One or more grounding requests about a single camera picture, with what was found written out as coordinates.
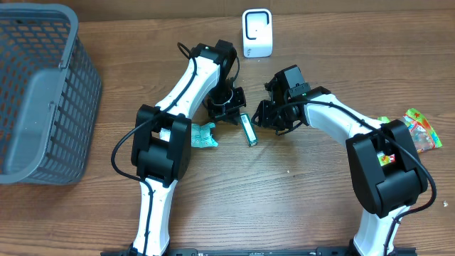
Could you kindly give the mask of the green axe brand box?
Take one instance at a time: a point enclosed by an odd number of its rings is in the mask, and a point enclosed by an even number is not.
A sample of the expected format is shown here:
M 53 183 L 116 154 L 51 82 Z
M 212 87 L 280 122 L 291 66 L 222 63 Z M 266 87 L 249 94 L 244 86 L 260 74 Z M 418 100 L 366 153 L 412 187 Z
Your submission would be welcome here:
M 242 123 L 242 128 L 244 129 L 245 136 L 248 140 L 249 146 L 257 145 L 257 137 L 253 129 L 252 123 L 247 113 L 241 113 L 240 119 Z

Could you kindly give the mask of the teal packet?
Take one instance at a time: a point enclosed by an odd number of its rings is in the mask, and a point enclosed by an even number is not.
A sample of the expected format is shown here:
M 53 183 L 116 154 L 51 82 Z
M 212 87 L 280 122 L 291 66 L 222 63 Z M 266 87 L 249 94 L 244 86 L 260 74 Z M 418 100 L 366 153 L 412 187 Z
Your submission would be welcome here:
M 217 147 L 218 143 L 214 140 L 212 129 L 215 124 L 209 122 L 202 126 L 198 124 L 191 125 L 191 146 L 193 148 Z

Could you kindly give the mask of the white tube with gold cap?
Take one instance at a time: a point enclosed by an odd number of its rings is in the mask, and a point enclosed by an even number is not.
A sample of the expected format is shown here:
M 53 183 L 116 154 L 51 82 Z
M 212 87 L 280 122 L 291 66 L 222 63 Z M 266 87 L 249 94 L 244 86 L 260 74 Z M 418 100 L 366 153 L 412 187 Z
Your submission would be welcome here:
M 168 129 L 161 129 L 159 132 L 159 138 L 165 142 L 169 142 L 171 136 L 171 131 Z

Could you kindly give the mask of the green haribo candy bag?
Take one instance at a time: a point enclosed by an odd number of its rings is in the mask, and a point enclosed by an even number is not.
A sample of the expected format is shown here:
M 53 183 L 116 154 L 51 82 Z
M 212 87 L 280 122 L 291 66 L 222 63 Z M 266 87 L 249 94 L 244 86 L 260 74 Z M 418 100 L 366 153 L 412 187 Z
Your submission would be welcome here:
M 400 120 L 406 124 L 418 153 L 442 146 L 428 119 L 417 109 L 408 109 Z

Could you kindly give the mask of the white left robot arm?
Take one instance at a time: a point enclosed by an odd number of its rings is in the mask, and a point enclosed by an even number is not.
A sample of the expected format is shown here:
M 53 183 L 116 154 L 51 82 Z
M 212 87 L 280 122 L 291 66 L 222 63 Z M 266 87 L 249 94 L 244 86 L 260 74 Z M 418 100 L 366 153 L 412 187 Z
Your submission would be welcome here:
M 142 105 L 132 133 L 132 165 L 141 187 L 139 227 L 126 255 L 165 255 L 173 193 L 191 158 L 192 118 L 201 104 L 214 122 L 238 124 L 246 105 L 242 88 L 229 78 L 237 51 L 231 42 L 178 47 L 188 67 L 176 86 L 155 106 Z

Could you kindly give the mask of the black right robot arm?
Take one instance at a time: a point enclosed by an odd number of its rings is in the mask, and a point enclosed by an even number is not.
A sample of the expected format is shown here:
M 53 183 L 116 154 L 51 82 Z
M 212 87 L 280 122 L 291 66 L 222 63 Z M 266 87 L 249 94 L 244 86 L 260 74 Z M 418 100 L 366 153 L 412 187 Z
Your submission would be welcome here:
M 428 188 L 428 173 L 412 135 L 401 120 L 383 123 L 352 110 L 330 90 L 312 88 L 297 65 L 280 70 L 264 85 L 252 123 L 277 135 L 301 125 L 327 133 L 346 148 L 354 193 L 363 207 L 360 227 L 344 255 L 415 255 L 393 240 L 401 220 Z

